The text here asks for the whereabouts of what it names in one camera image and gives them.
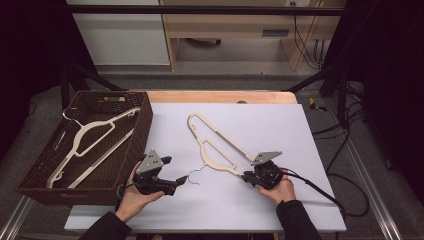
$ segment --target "person's hand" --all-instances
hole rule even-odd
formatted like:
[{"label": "person's hand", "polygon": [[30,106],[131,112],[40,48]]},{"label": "person's hand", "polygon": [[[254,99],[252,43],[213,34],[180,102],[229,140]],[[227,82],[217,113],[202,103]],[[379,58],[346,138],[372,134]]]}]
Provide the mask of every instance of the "person's hand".
[{"label": "person's hand", "polygon": [[288,202],[291,200],[296,200],[293,182],[287,175],[284,175],[281,179],[281,182],[271,190],[266,190],[260,185],[256,185],[256,188],[259,190],[261,195],[269,197],[277,205],[280,204],[281,201]]},{"label": "person's hand", "polygon": [[[137,170],[138,166],[140,166],[140,164],[141,162],[135,165],[131,172],[130,178],[128,179],[128,182],[132,181],[135,171]],[[163,195],[165,195],[165,193],[162,191],[155,192],[150,195],[143,195],[134,185],[127,187],[125,189],[121,205],[115,214],[119,219],[126,223],[135,215],[137,215],[141,210],[143,210],[147,204],[158,200]]]}]

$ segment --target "metal hook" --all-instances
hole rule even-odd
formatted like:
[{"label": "metal hook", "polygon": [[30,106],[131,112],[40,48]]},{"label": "metal hook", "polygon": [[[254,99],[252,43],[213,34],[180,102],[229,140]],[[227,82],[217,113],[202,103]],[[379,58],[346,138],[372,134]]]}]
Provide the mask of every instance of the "metal hook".
[{"label": "metal hook", "polygon": [[63,110],[63,112],[62,112],[63,118],[65,118],[66,120],[69,120],[69,121],[74,121],[74,122],[78,123],[78,125],[80,125],[80,127],[82,127],[82,124],[80,122],[78,122],[78,120],[72,119],[72,118],[69,118],[69,117],[66,116],[65,112],[68,109],[76,109],[76,108],[66,108],[65,110]]},{"label": "metal hook", "polygon": [[203,168],[205,168],[207,165],[205,164],[205,165],[203,165],[203,167],[201,167],[200,169],[196,169],[196,170],[192,170],[192,171],[190,171],[190,173],[188,174],[188,176],[187,176],[187,180],[191,183],[191,184],[197,184],[197,185],[200,185],[199,184],[199,182],[192,182],[191,180],[190,180],[190,174],[191,173],[193,173],[193,172],[200,172],[200,171],[202,171],[202,169]]}]

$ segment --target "basket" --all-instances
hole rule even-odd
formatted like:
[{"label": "basket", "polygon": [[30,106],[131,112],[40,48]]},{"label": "basket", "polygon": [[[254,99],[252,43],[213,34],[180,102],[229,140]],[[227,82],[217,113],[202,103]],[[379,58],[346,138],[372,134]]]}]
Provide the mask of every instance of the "basket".
[{"label": "basket", "polygon": [[[82,125],[107,121],[129,109],[140,107],[134,116],[114,122],[115,128],[83,156],[73,156],[62,178],[47,188],[50,175],[71,151]],[[114,205],[116,191],[128,177],[134,163],[145,152],[153,118],[146,92],[77,92],[50,140],[16,188],[16,191],[45,205]],[[81,153],[111,129],[110,125],[87,131],[79,143]],[[86,169],[133,129],[133,134],[114,150],[76,188],[68,188]]]}]

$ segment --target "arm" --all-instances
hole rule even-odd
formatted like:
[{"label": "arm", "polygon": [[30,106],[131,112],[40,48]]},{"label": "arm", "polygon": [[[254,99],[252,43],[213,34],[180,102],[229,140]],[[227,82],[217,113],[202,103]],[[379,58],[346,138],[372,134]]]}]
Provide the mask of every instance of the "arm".
[{"label": "arm", "polygon": [[[140,163],[141,162],[136,164],[133,168],[128,182],[131,182],[134,178],[134,173]],[[164,192],[143,195],[134,185],[127,187],[116,213],[108,212],[103,215],[103,217],[97,220],[80,239],[126,239],[131,232],[131,228],[128,227],[126,223],[141,212],[147,204],[156,201],[163,195]]]},{"label": "arm", "polygon": [[277,216],[284,228],[286,240],[320,240],[321,236],[309,219],[302,202],[296,200],[294,185],[287,175],[271,190],[257,185],[259,193],[277,205]]}]

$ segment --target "table surface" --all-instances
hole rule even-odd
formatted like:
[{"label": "table surface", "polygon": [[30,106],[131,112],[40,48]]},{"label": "table surface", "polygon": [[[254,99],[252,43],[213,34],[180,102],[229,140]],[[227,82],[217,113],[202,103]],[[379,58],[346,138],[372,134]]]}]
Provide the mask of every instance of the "table surface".
[{"label": "table surface", "polygon": [[[155,149],[159,156],[172,156],[160,178],[175,180],[190,173],[191,182],[178,187],[174,196],[149,204],[128,223],[133,232],[283,231],[275,205],[250,184],[209,167],[195,171],[204,163],[199,144],[187,126],[187,117],[194,112],[207,118],[250,155],[283,151],[274,159],[277,165],[296,171],[333,195],[302,106],[296,104],[292,93],[152,91],[149,98],[154,116],[146,151]],[[234,104],[239,101],[255,104]],[[252,170],[241,154],[199,121],[193,123],[202,138],[207,136],[236,160],[238,171]],[[212,148],[208,147],[207,152],[215,161],[228,165]],[[319,231],[346,230],[334,204],[300,180],[293,182],[298,199]],[[65,229],[83,232],[107,211],[113,211],[113,207],[74,206]]]}]

